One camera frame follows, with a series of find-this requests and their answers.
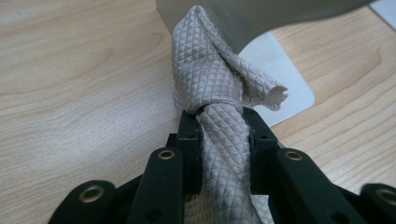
wood grain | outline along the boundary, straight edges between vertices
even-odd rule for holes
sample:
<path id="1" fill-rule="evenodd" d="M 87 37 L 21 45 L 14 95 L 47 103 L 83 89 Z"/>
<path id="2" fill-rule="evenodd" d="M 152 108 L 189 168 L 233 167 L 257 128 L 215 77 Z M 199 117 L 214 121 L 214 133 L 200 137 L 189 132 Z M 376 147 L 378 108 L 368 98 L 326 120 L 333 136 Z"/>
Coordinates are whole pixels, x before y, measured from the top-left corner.
<path id="1" fill-rule="evenodd" d="M 396 34 L 364 8 L 276 36 L 317 97 L 279 139 L 347 189 L 396 186 Z M 77 185 L 140 175 L 177 129 L 170 60 L 153 0 L 2 1 L 1 222 L 46 223 Z"/>

light wood surface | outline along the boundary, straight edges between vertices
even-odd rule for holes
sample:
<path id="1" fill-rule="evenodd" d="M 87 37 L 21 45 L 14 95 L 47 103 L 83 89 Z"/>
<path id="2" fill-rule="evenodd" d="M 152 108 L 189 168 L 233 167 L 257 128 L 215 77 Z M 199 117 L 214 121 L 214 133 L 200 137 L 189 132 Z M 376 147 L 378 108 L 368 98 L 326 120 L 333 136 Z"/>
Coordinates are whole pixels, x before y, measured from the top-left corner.
<path id="1" fill-rule="evenodd" d="M 275 33 L 317 97 L 273 128 L 281 142 L 354 192 L 396 186 L 396 34 L 369 8 Z M 153 0 L 2 1 L 0 71 L 1 223 L 46 223 L 88 180 L 125 183 L 177 130 Z"/>

twisted fabric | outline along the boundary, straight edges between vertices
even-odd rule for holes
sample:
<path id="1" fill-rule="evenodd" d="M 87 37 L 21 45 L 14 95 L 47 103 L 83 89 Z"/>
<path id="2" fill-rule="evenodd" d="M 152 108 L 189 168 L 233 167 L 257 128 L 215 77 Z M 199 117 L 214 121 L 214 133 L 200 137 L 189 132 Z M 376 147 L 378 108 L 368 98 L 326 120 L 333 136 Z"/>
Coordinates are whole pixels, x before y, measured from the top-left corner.
<path id="1" fill-rule="evenodd" d="M 249 190 L 249 127 L 244 104 L 279 109 L 285 87 L 234 54 L 202 7 L 173 33 L 179 109 L 197 114 L 203 142 L 203 190 L 185 206 L 186 223 L 271 223 L 267 198 Z"/>

diamond-patterned fabric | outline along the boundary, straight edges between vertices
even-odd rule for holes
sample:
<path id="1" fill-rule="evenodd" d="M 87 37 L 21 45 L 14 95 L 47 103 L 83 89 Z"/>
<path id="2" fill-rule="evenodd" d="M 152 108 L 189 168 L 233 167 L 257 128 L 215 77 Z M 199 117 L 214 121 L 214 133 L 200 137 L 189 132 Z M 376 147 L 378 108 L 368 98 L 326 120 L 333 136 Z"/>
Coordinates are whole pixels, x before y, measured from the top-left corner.
<path id="1" fill-rule="evenodd" d="M 272 223 L 267 198 L 249 190 L 245 104 L 277 110 L 285 87 L 234 54 L 202 7 L 173 32 L 176 106 L 197 114 L 204 133 L 204 185 L 185 207 L 186 223 Z"/>

black plastic part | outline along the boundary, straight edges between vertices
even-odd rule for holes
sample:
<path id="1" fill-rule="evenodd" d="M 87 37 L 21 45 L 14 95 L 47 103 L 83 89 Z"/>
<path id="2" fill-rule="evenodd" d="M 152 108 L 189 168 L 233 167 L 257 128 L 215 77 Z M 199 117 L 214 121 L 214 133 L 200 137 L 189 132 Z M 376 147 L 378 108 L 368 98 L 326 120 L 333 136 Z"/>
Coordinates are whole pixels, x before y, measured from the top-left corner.
<path id="1" fill-rule="evenodd" d="M 396 223 L 396 188 L 367 184 L 361 189 L 363 214 L 370 223 Z"/>
<path id="2" fill-rule="evenodd" d="M 195 116 L 183 111 L 178 126 L 176 148 L 183 153 L 184 194 L 199 194 L 202 186 L 200 126 Z"/>
<path id="3" fill-rule="evenodd" d="M 107 181 L 93 180 L 73 189 L 56 209 L 49 224 L 105 223 L 116 189 Z"/>
<path id="4" fill-rule="evenodd" d="M 270 209 L 276 223 L 366 223 L 302 151 L 280 148 L 272 168 L 276 181 L 271 184 Z M 281 209 L 285 203 L 289 209 Z"/>
<path id="5" fill-rule="evenodd" d="M 126 223 L 183 223 L 183 156 L 173 147 L 151 153 Z"/>
<path id="6" fill-rule="evenodd" d="M 269 194 L 269 160 L 279 149 L 277 138 L 253 109 L 244 107 L 243 117 L 250 126 L 250 190 L 252 194 Z"/>
<path id="7" fill-rule="evenodd" d="M 116 189 L 116 195 L 110 206 L 105 223 L 123 224 L 126 222 L 141 179 L 142 175 Z"/>

